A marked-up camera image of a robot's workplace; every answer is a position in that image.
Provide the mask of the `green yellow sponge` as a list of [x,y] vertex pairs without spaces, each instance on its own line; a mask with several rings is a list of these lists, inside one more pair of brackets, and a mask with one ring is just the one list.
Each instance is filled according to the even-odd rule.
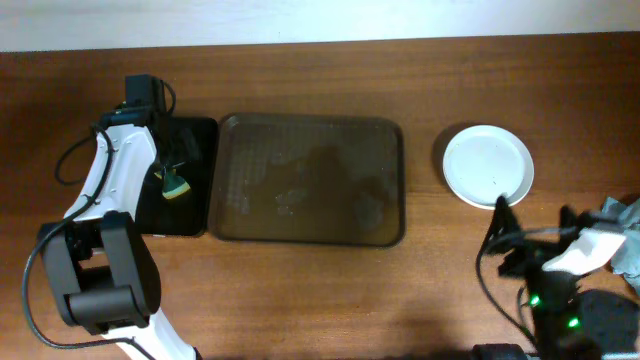
[[162,181],[162,196],[167,200],[176,199],[191,190],[188,182],[175,169],[162,170],[154,175]]

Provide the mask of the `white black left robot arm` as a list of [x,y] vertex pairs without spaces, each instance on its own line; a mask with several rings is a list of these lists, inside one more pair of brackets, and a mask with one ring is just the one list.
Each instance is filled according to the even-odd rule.
[[34,250],[63,321],[132,359],[195,359],[161,308],[147,234],[386,248],[406,228],[404,138],[384,118],[105,115],[81,194]]

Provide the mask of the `pale green plate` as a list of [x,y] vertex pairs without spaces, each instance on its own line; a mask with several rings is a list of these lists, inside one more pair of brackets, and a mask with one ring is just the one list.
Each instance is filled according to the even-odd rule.
[[471,126],[454,135],[445,148],[442,171],[458,198],[484,210],[493,210],[499,197],[509,205],[521,202],[535,177],[524,142],[492,125]]

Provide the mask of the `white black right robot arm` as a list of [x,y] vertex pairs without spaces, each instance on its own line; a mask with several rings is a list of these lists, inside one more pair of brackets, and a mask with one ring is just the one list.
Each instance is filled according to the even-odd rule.
[[497,273],[522,281],[517,314],[510,322],[531,344],[480,344],[474,359],[636,359],[639,305],[607,290],[583,290],[579,283],[607,265],[628,236],[613,215],[570,207],[557,227],[523,229],[505,196],[494,206],[490,226],[475,260],[500,255]]

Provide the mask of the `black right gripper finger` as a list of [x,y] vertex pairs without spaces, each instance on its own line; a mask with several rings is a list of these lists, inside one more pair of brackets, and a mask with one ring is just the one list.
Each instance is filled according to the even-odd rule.
[[568,205],[560,209],[559,227],[562,231],[574,231],[577,228],[578,216]]
[[520,237],[520,224],[504,195],[497,198],[492,218],[494,240],[515,240]]

